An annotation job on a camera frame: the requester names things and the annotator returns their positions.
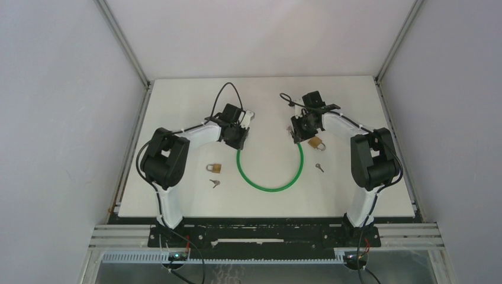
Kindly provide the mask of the green cable lock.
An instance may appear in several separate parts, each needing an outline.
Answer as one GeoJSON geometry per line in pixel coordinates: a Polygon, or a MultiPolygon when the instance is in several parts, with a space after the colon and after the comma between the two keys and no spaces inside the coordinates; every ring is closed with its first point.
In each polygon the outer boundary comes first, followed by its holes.
{"type": "Polygon", "coordinates": [[[236,166],[251,187],[269,193],[285,191],[296,184],[304,171],[302,145],[293,143],[293,130],[252,138],[236,154],[236,166]]]}

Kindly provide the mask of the brass padlock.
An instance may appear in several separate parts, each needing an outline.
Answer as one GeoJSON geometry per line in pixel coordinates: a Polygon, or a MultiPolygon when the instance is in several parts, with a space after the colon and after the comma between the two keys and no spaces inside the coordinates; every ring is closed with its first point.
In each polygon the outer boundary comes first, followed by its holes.
{"type": "Polygon", "coordinates": [[[313,149],[318,151],[325,151],[326,145],[323,143],[322,139],[318,136],[314,136],[307,141],[308,145],[313,149]]]}
{"type": "Polygon", "coordinates": [[[208,164],[206,166],[206,170],[211,173],[220,174],[222,169],[222,165],[219,163],[208,164]]]}

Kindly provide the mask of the small silver key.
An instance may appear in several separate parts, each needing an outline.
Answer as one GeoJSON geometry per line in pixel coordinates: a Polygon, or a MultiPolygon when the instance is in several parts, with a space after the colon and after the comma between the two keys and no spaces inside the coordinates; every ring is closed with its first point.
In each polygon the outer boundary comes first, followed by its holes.
{"type": "Polygon", "coordinates": [[[215,188],[216,186],[218,186],[221,183],[219,180],[210,179],[210,181],[213,183],[213,188],[215,188]]]}

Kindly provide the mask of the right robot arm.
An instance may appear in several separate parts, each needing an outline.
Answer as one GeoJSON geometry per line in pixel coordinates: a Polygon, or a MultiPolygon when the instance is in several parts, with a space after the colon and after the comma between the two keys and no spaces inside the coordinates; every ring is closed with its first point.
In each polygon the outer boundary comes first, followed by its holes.
{"type": "Polygon", "coordinates": [[[389,129],[369,129],[343,114],[340,106],[325,103],[318,91],[303,95],[299,101],[285,93],[280,93],[280,97],[295,109],[291,117],[294,143],[311,140],[321,131],[348,140],[350,172],[358,190],[344,215],[349,226],[342,230],[342,238],[347,245],[358,246],[366,237],[364,227],[374,221],[380,193],[403,177],[389,129]]]}

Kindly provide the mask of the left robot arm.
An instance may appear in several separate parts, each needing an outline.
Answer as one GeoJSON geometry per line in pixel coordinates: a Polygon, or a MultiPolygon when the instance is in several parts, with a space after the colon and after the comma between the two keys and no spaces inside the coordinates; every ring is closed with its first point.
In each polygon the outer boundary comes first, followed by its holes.
{"type": "Polygon", "coordinates": [[[182,180],[190,153],[213,142],[243,150],[255,113],[232,104],[192,127],[177,131],[158,128],[139,150],[135,167],[139,176],[154,190],[158,212],[156,219],[164,226],[162,239],[172,247],[181,245],[185,231],[178,201],[178,184],[182,180]]]}

